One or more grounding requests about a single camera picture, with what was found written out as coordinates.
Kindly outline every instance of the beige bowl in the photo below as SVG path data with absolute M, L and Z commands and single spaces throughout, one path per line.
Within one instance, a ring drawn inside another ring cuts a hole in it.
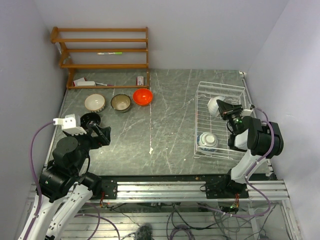
M 131 99 L 128 95 L 118 94 L 111 99 L 111 106 L 114 110 L 125 113 L 130 109 Z
M 105 97 L 96 93 L 88 96 L 84 101 L 85 108 L 93 113 L 101 112 L 105 108 L 105 105 Z

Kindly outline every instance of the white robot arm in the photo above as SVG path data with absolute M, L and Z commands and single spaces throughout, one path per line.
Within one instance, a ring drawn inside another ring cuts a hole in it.
M 249 179 L 267 159 L 282 152 L 284 141 L 276 122 L 263 125 L 258 118 L 243 117 L 241 105 L 233 105 L 221 100 L 216 102 L 220 116 L 232 127 L 232 133 L 228 139 L 229 148 L 245 152 L 241 161 L 225 176 L 220 189 L 233 194 L 241 193 L 246 188 L 246 179 Z
M 35 215 L 39 202 L 39 196 L 36 195 L 32 211 L 18 240 L 59 240 L 80 208 L 92 196 L 102 192 L 99 176 L 90 172 L 79 176 L 86 158 L 89 157 L 89 151 L 110 144 L 111 128 L 99 127 L 95 122 L 96 118 L 97 116 L 93 120 L 87 118 L 87 130 L 80 126 L 80 118 L 74 114 L 54 119 L 54 124 L 61 125 L 66 137 L 57 143 L 52 152 L 53 160 L 48 162 L 47 169 L 39 177 L 42 193 L 40 211 Z M 77 184 L 71 196 L 57 211 L 75 182 Z

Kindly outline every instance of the red bowl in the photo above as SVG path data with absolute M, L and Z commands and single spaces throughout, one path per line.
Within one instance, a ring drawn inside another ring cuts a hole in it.
M 153 97 L 152 92 L 146 88 L 140 88 L 133 93 L 133 101 L 140 106 L 149 105 Z

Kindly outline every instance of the green marker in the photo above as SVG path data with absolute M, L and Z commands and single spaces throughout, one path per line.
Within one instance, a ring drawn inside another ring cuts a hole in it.
M 122 55 L 122 51 L 116 51 L 116 52 L 98 52 L 98 55 Z

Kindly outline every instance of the white wall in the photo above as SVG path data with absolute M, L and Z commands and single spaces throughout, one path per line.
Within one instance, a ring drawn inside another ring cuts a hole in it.
M 151 68 L 247 71 L 288 0 L 35 0 L 58 27 L 149 27 Z
M 0 235 L 14 239 L 32 183 L 28 148 L 34 132 L 57 116 L 65 91 L 56 49 L 32 0 L 0 1 Z M 53 127 L 35 141 L 40 172 Z
M 247 73 L 252 101 L 279 123 L 284 178 L 305 239 L 319 239 L 320 1 L 291 0 Z

